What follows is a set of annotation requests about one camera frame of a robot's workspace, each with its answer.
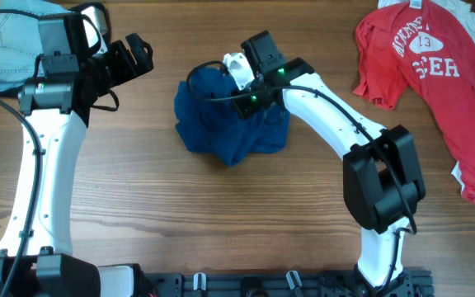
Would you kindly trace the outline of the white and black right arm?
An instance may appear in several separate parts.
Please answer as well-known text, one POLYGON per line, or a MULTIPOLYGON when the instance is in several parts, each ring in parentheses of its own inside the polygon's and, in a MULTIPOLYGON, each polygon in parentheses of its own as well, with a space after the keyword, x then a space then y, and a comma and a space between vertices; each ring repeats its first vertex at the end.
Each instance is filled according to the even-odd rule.
POLYGON ((386 296, 399 287, 412 292, 401 264, 403 237, 417 232, 413 215, 426 188, 410 132, 361 115, 305 60, 287 60, 269 31, 241 47, 223 57, 237 84, 232 104, 239 116, 278 106, 307 123, 342 161, 344 202, 361 227, 361 254, 348 290, 359 296, 386 296))

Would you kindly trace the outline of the blue t-shirt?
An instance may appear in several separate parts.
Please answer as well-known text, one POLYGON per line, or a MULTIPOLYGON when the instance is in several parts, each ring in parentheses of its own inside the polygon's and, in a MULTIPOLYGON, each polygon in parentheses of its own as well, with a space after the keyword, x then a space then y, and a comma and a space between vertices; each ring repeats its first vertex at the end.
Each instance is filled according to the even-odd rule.
POLYGON ((290 113, 274 106, 242 120, 228 101, 207 102, 190 95, 185 81, 174 99, 176 131, 192 153, 212 153, 226 165, 249 153, 277 153, 287 144, 290 113))

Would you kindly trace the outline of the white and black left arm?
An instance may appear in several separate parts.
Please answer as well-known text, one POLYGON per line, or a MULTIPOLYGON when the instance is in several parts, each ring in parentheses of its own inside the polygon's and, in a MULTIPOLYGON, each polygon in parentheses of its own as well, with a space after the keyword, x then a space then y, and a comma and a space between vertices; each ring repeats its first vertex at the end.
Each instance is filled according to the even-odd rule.
POLYGON ((154 296, 137 264, 95 266, 73 255, 76 162, 97 99, 153 69, 138 35, 107 42, 80 12, 40 16, 42 45, 14 116, 23 151, 14 206, 0 241, 0 296, 154 296))

